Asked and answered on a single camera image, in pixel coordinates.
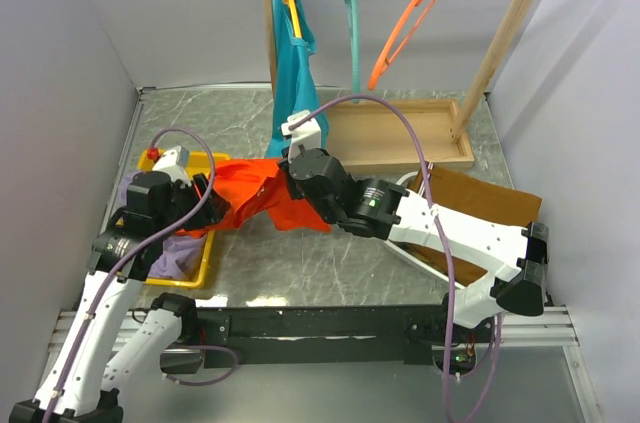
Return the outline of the orange t shirt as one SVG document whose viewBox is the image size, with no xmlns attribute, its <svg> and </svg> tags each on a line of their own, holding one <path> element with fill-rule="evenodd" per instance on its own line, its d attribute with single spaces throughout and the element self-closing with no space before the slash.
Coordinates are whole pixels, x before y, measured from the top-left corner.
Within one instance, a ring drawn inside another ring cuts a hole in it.
<svg viewBox="0 0 640 423">
<path fill-rule="evenodd" d="M 219 224 L 187 231 L 177 236 L 200 238 L 208 231 L 239 229 L 250 218 L 265 212 L 278 231 L 306 228 L 329 232 L 330 226 L 305 200 L 294 200 L 288 191 L 286 175 L 276 159 L 235 159 L 216 168 L 214 190 L 231 205 Z"/>
</svg>

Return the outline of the orange plastic hanger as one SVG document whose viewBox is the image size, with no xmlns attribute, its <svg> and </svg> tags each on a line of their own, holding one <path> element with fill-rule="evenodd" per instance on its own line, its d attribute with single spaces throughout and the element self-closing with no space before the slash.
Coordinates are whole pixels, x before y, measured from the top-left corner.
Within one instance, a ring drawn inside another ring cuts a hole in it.
<svg viewBox="0 0 640 423">
<path fill-rule="evenodd" d="M 367 84 L 368 90 L 375 90 L 382 75 L 411 40 L 438 0 L 410 0 L 391 30 L 373 68 Z"/>
</svg>

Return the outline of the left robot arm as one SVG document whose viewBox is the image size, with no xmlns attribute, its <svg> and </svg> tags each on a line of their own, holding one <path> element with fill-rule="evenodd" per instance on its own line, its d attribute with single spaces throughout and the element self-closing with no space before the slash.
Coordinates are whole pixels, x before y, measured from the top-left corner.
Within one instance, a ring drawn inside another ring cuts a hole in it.
<svg viewBox="0 0 640 423">
<path fill-rule="evenodd" d="M 36 395 L 14 405 L 12 422 L 120 422 L 123 392 L 172 344 L 198 344 L 193 299 L 163 293 L 134 336 L 115 351 L 121 325 L 164 241 L 191 222 L 219 222 L 228 203 L 204 174 L 152 170 L 129 184 L 126 203 L 93 243 L 92 260 L 61 352 Z"/>
</svg>

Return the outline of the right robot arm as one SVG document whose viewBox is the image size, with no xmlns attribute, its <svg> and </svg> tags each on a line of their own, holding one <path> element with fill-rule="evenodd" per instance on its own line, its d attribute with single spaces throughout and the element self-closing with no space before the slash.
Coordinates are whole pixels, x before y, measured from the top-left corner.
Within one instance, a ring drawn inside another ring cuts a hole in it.
<svg viewBox="0 0 640 423">
<path fill-rule="evenodd" d="M 502 313 L 539 317 L 545 310 L 548 229 L 486 221 L 379 179 L 353 178 L 322 148 L 284 150 L 278 166 L 291 196 L 305 200 L 327 224 L 361 238 L 414 244 L 470 262 L 485 274 L 451 289 L 433 322 L 457 342 Z"/>
</svg>

